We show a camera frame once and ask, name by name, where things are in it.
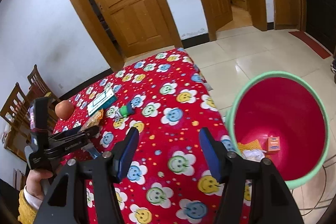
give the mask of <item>small orange box in bucket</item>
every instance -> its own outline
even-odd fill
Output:
[[[280,150],[280,137],[268,137],[268,152],[277,152]]]

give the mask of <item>floral tablecloth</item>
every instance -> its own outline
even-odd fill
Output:
[[[75,111],[70,119],[58,121],[55,132],[83,125],[88,119],[87,104],[103,90],[114,90],[118,99],[105,111],[100,133],[91,139],[99,152],[111,150],[131,127],[139,130],[128,175],[114,185],[125,223],[212,223],[223,185],[210,174],[198,134],[207,127],[216,140],[224,142],[227,131],[202,78],[179,48],[130,65],[69,100]],[[116,110],[130,101],[135,114],[116,122]],[[77,150],[63,163],[73,157],[91,159],[88,152]],[[87,203],[90,223],[95,223],[91,181],[87,181]],[[244,206],[242,222],[247,221],[247,214]]]

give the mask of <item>screw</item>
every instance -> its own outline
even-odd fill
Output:
[[[237,154],[234,153],[233,151],[229,151],[229,152],[227,153],[227,156],[228,156],[230,159],[233,159],[233,158],[235,158],[235,157],[237,156]]]
[[[103,158],[109,158],[111,157],[112,153],[110,151],[105,151],[102,155],[103,155]]]
[[[268,158],[263,158],[262,162],[266,165],[270,165],[272,163],[272,161]]]
[[[76,163],[76,160],[75,159],[70,159],[68,160],[68,165],[72,166]]]

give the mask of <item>yellow sleeve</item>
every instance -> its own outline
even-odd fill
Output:
[[[19,195],[19,220],[22,224],[33,224],[37,211],[35,211],[25,199],[23,190],[20,191]]]

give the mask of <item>box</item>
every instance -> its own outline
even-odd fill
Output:
[[[268,152],[277,152],[280,150],[280,137],[268,138]]]
[[[89,116],[94,114],[99,109],[107,109],[111,104],[117,100],[113,89],[109,88],[104,90],[100,95],[98,95],[91,103],[87,105],[87,111]]]

